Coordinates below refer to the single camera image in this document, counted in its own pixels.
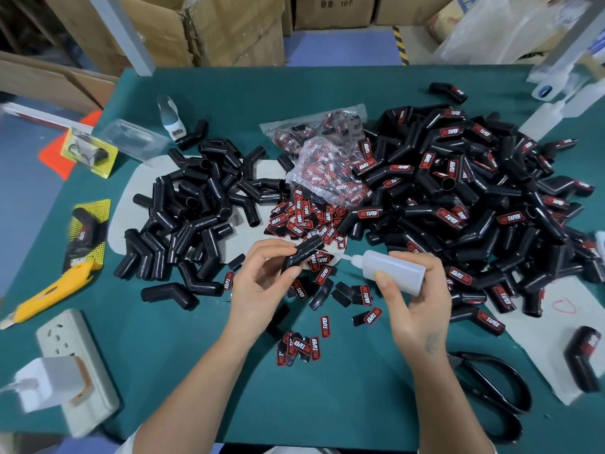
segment wrist tattoo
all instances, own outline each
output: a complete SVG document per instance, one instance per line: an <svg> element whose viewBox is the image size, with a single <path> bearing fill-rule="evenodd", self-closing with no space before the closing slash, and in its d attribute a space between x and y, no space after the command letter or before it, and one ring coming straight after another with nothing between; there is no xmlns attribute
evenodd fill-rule
<svg viewBox="0 0 605 454"><path fill-rule="evenodd" d="M441 336L441 329L430 333L427 336L427 340L424 343L424 350L428 353L434 353L439 348L439 337Z"/></svg>

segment person's left hand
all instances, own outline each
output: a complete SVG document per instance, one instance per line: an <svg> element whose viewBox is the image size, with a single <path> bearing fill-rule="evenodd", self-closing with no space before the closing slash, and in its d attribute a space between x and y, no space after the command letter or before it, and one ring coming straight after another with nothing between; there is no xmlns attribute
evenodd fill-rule
<svg viewBox="0 0 605 454"><path fill-rule="evenodd" d="M301 272L299 266L279 274L284 257L296 253L296 245L281 239L256 242L233 280L231 312L225 327L228 335L248 347L273 318L277 305Z"/></svg>

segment red handwritten mark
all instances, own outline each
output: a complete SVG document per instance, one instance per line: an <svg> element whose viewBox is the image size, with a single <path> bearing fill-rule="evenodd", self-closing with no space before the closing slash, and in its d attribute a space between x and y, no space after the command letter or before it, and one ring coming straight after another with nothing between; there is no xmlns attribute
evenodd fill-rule
<svg viewBox="0 0 605 454"><path fill-rule="evenodd" d="M576 309L576 306L569 300L569 298L557 300L551 304L551 306L557 312L569 313L572 315L578 312L578 309Z"/></svg>

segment large plastic bag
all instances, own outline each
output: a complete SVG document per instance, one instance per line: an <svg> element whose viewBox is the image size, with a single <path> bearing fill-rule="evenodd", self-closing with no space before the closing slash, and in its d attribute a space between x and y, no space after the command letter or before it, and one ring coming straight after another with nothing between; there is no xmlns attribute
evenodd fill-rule
<svg viewBox="0 0 605 454"><path fill-rule="evenodd" d="M327 202L350 208L359 205L370 193L351 171L362 162L365 159L357 146L351 151L326 137L313 137L299 150L294 169L285 177Z"/></svg>
<svg viewBox="0 0 605 454"><path fill-rule="evenodd" d="M362 104L261 124L260 128L280 150L293 157L315 136L326 137L351 154L365 137L363 123L367 118L366 106Z"/></svg>
<svg viewBox="0 0 605 454"><path fill-rule="evenodd" d="M432 63L512 63L551 38L583 10L577 0L477 0L438 47Z"/></svg>

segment floor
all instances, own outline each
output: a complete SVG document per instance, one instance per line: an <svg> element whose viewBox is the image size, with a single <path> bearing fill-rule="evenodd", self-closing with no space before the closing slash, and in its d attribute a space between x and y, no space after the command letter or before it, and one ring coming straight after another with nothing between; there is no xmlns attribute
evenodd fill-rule
<svg viewBox="0 0 605 454"><path fill-rule="evenodd" d="M411 63L424 63L427 47L422 39L411 38L423 38L423 29L402 28L402 35L410 43ZM284 38L284 50L288 67L401 65L391 27L297 31ZM80 56L80 61L94 69L85 57ZM15 103L73 120L81 117L26 98L19 97ZM58 129L0 114L0 216L4 217L0 220L0 298L7 293L61 190L63 181L37 159L37 153L58 135Z"/></svg>

